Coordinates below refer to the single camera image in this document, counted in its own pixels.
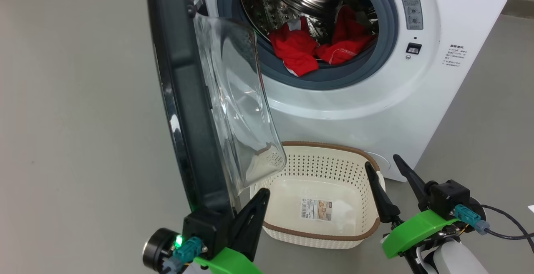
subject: gray floor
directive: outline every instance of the gray floor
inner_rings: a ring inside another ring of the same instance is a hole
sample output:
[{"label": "gray floor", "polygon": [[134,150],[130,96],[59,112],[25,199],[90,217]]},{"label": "gray floor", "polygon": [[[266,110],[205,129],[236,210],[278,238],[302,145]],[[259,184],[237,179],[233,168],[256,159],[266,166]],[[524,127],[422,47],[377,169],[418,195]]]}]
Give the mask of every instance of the gray floor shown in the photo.
[{"label": "gray floor", "polygon": [[[416,167],[425,180],[454,179],[480,202],[511,213],[534,231],[532,145],[534,143],[534,20],[500,16],[439,128]],[[409,185],[387,181],[401,215],[418,212]],[[488,212],[494,230],[519,235],[505,217]],[[276,273],[411,273],[401,258],[387,260],[379,231],[346,251],[297,247],[262,236],[257,265]],[[468,234],[463,239],[490,273],[532,273],[526,241]]]},{"label": "gray floor", "polygon": [[[499,18],[416,170],[456,179],[534,231],[534,20]],[[188,213],[156,76],[146,0],[0,0],[0,273],[149,273],[147,236]],[[388,193],[406,218],[407,184]],[[497,231],[517,234],[499,215]],[[263,235],[266,274],[409,273],[379,231],[352,250]],[[468,235],[492,273],[532,273],[525,241]]]}]

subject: green led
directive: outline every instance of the green led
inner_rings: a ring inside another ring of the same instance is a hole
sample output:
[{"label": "green led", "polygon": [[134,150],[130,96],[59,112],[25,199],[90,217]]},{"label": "green led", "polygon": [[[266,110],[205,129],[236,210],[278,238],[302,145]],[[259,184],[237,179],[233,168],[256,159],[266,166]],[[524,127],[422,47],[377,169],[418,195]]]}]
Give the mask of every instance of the green led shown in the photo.
[{"label": "green led", "polygon": [[175,248],[181,247],[181,244],[183,241],[184,241],[184,238],[181,236],[181,234],[179,234],[178,236],[176,236],[176,240],[174,241],[174,247]]}]

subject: warning label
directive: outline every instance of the warning label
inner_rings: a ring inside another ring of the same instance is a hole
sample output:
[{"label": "warning label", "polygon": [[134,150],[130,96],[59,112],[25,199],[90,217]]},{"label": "warning label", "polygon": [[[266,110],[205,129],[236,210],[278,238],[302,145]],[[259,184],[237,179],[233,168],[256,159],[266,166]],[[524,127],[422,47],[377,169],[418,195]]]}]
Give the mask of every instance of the warning label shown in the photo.
[{"label": "warning label", "polygon": [[467,50],[460,45],[450,45],[447,48],[447,52],[445,53],[445,56],[443,57],[443,60],[441,62],[442,65],[446,65],[448,67],[456,67],[459,68],[460,65],[462,65],[462,62],[467,57]]},{"label": "warning label", "polygon": [[421,0],[402,0],[402,5],[404,6],[404,16],[406,17],[406,29],[422,30],[423,12]]},{"label": "warning label", "polygon": [[301,218],[332,221],[332,202],[302,198]]}]

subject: open washing machine door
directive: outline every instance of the open washing machine door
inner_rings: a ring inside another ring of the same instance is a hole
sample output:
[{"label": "open washing machine door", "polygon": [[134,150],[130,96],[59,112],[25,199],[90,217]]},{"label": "open washing machine door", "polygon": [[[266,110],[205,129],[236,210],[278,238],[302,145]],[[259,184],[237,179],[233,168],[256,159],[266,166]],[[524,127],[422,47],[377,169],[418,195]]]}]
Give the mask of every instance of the open washing machine door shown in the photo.
[{"label": "open washing machine door", "polygon": [[201,15],[195,0],[148,0],[154,55],[192,211],[239,211],[246,187],[285,166],[254,31]]}]

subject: white washing machine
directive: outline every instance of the white washing machine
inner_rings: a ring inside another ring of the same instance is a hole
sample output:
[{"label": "white washing machine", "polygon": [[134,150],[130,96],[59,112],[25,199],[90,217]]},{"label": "white washing machine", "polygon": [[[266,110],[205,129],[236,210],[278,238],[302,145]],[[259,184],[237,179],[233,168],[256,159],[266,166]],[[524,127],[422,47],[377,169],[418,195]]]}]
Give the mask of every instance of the white washing machine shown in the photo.
[{"label": "white washing machine", "polygon": [[248,9],[257,0],[202,1],[210,16],[242,20],[258,32],[265,90],[282,141],[363,149],[397,181],[405,179],[391,166],[393,154],[417,164],[506,2],[368,0],[366,16],[378,22],[372,46],[347,63],[321,63],[297,78],[275,57],[265,22]]}]

